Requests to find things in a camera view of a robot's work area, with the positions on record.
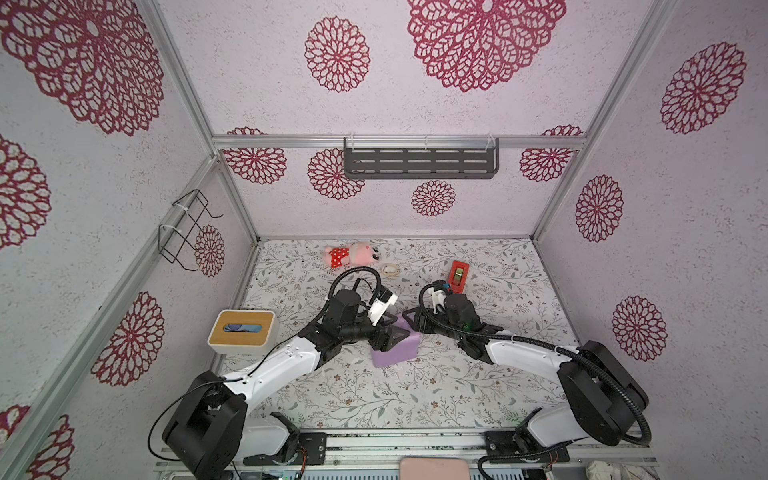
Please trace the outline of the pink wrapping paper sheet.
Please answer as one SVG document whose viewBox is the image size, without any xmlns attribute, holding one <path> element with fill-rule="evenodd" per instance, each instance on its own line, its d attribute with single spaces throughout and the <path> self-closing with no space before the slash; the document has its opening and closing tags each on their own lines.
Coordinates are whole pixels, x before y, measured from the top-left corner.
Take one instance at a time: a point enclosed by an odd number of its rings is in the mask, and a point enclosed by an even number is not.
<svg viewBox="0 0 768 480">
<path fill-rule="evenodd" d="M 409 336 L 386 352 L 371 350 L 372 363 L 376 368 L 385 368 L 418 357 L 422 334 L 414 331 L 403 315 L 399 315 L 395 325 L 405 329 Z"/>
</svg>

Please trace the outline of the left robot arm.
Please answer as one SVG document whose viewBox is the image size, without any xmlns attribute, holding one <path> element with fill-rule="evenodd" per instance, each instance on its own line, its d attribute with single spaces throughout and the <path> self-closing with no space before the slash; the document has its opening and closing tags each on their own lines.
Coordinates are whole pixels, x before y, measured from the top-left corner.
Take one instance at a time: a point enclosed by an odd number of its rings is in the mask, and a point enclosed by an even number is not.
<svg viewBox="0 0 768 480">
<path fill-rule="evenodd" d="M 217 479 L 234 461 L 253 464 L 267 457 L 286 464 L 303 456 L 299 429 L 284 415 L 272 413 L 254 422 L 251 411 L 292 381 L 332 360 L 346 345 L 366 341 L 388 351 L 408 331 L 388 314 L 397 296 L 375 289 L 370 302 L 349 289 L 329 296 L 319 314 L 294 337 L 251 367 L 217 376 L 198 375 L 188 391 L 170 406 L 172 416 L 163 442 L 197 479 Z"/>
</svg>

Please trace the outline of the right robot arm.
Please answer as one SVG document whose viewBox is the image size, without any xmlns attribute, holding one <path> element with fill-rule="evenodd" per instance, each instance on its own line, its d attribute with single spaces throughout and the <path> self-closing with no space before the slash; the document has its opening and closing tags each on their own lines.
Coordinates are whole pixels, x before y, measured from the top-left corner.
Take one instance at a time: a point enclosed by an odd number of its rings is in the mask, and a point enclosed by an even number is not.
<svg viewBox="0 0 768 480">
<path fill-rule="evenodd" d="M 419 304 L 403 317 L 415 331 L 454 339 L 474 360 L 545 378 L 565 395 L 564 403 L 534 409 L 512 430 L 486 433 L 486 454 L 477 462 L 482 476 L 489 463 L 552 464 L 586 438 L 605 446 L 650 445 L 648 396 L 602 343 L 567 347 L 514 335 L 482 321 L 466 295 L 443 291 L 433 294 L 432 306 Z"/>
</svg>

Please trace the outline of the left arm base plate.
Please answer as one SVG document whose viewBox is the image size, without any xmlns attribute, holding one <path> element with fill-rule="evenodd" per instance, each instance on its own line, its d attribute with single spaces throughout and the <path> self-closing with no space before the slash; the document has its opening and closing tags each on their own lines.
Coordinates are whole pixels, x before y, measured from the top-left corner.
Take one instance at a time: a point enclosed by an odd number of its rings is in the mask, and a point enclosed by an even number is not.
<svg viewBox="0 0 768 480">
<path fill-rule="evenodd" d="M 289 436 L 286 444 L 275 455 L 251 455 L 242 461 L 244 466 L 318 466 L 325 463 L 328 435 L 324 432 L 302 432 Z"/>
</svg>

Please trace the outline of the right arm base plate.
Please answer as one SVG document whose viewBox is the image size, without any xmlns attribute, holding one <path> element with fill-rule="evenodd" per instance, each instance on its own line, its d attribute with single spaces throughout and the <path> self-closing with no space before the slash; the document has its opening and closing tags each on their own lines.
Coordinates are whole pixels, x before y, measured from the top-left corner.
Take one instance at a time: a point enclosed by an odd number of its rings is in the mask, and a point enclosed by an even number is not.
<svg viewBox="0 0 768 480">
<path fill-rule="evenodd" d="M 545 447 L 528 433 L 517 430 L 486 431 L 482 437 L 486 450 L 484 459 L 491 463 L 544 462 L 549 464 L 560 457 L 568 460 L 567 447 L 572 444 L 572 441 L 566 441 Z"/>
</svg>

